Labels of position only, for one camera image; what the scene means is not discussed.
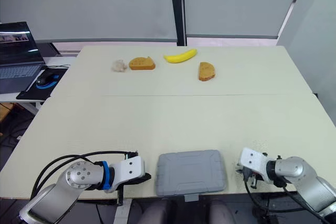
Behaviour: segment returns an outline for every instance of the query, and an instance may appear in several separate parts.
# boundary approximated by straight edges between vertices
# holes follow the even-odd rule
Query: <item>gray roller blind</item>
[[[176,41],[172,0],[0,0],[0,21],[36,40]]]
[[[185,0],[190,37],[278,35],[293,0]]]

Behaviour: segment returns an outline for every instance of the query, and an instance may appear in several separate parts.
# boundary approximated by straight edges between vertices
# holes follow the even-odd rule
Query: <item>banana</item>
[[[179,63],[185,60],[189,60],[190,58],[193,58],[196,54],[197,50],[191,49],[179,55],[164,55],[163,57],[165,58],[166,61],[170,63]]]

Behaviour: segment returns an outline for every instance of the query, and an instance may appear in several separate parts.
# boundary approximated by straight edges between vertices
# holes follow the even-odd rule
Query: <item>laptop screen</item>
[[[43,62],[26,22],[0,24],[0,65]]]

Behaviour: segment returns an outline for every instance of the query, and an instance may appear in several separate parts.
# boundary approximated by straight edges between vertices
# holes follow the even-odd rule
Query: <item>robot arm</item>
[[[316,171],[302,158],[290,157],[277,160],[267,155],[244,148],[239,166],[251,169],[266,183],[277,187],[293,184],[307,205],[322,217],[335,218],[336,190],[326,180],[317,176]],[[253,176],[256,188],[257,176]]]
[[[84,190],[105,190],[111,193],[123,184],[137,184],[145,176],[144,161],[140,156],[107,165],[105,161],[79,161],[71,164],[52,184],[34,197],[19,213],[29,224],[57,223],[76,203]]]

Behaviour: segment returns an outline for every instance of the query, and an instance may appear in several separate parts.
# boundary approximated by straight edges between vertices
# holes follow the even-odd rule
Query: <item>computer mouse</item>
[[[47,84],[50,84],[54,81],[54,73],[51,73],[49,71],[43,72],[36,80],[36,85],[38,86],[44,86]]]

